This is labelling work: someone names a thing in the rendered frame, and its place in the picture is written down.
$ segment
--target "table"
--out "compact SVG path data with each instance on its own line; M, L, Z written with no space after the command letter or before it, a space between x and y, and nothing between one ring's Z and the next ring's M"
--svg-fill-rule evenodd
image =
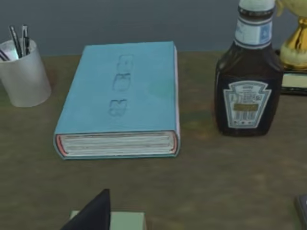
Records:
M211 114L221 52L179 53L176 158L63 161L52 135L80 56L46 57L52 96L11 106L0 86L0 229L57 230L104 188L149 230L292 230L307 193L307 98L282 96L268 135L221 136Z

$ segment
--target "sauce bottle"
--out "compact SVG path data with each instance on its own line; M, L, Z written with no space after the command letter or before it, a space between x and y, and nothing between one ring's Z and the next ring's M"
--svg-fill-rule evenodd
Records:
M240 0L235 39L216 65L214 110L227 136L261 136L273 121L283 66L272 48L275 0Z

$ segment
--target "white cup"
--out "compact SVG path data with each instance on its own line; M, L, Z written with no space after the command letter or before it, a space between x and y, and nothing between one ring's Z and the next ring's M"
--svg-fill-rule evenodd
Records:
M46 101L51 87L36 43L30 41L30 53L18 59L13 41L0 44L10 61L0 60L0 80L16 107L32 107Z

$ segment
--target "white bottle cap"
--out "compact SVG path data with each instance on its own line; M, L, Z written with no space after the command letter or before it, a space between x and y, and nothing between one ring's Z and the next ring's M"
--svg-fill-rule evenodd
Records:
M240 0L239 7L246 11L269 11L275 6L275 0Z

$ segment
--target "wall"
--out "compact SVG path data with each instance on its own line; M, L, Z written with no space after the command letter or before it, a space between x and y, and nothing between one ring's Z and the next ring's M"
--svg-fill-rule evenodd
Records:
M86 44L175 41L178 50L224 50L238 0L2 0L0 41L27 23L43 55L79 54ZM296 28L289 12L274 19L278 47Z

